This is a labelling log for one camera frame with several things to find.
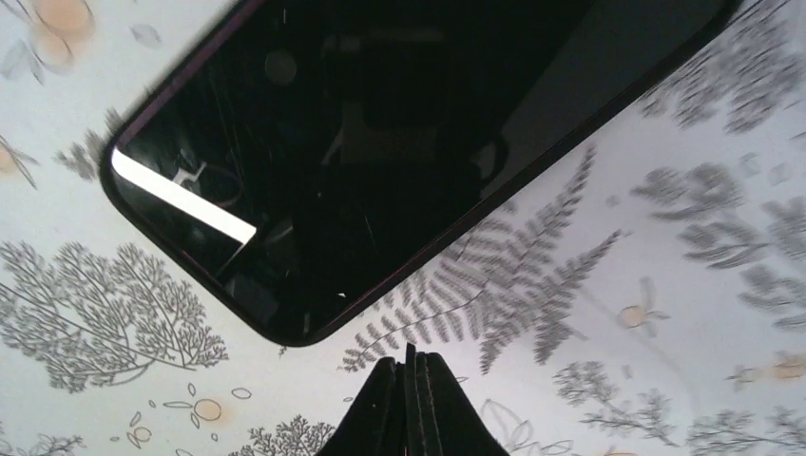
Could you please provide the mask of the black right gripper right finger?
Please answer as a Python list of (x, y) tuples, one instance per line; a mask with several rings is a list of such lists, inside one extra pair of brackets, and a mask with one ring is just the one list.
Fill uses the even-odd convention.
[(508, 455), (440, 354), (407, 346), (404, 397), (408, 455)]

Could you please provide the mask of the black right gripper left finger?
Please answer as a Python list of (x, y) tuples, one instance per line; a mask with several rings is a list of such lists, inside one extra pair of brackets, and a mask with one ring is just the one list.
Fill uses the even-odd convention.
[(379, 360), (317, 456), (403, 453), (403, 365)]

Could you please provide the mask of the black smartphone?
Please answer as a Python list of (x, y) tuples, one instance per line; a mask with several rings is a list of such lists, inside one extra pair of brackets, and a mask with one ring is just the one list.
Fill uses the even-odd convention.
[(736, 1), (240, 1), (115, 133), (116, 208), (315, 344), (725, 27)]

